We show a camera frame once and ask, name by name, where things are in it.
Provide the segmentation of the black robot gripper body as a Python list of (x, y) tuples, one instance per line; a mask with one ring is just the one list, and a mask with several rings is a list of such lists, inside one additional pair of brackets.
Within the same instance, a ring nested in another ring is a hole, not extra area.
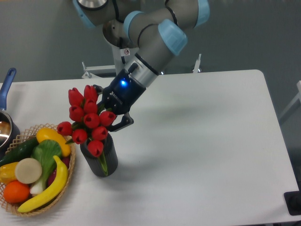
[(129, 72), (123, 69), (110, 85), (103, 89), (102, 104), (106, 109), (110, 108), (115, 115), (129, 112), (131, 106), (146, 90), (129, 75)]

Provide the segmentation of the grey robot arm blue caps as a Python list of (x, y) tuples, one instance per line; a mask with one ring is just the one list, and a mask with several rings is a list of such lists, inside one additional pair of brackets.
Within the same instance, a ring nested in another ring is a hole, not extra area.
[(200, 26), (210, 16), (206, 0), (167, 0), (150, 13), (141, 12), (137, 0), (75, 0), (73, 5), (88, 27), (120, 22), (123, 31), (117, 36), (138, 49), (108, 87), (96, 87), (102, 95), (100, 105), (122, 116), (120, 123), (108, 127), (111, 132), (133, 124), (131, 106), (185, 47), (184, 30)]

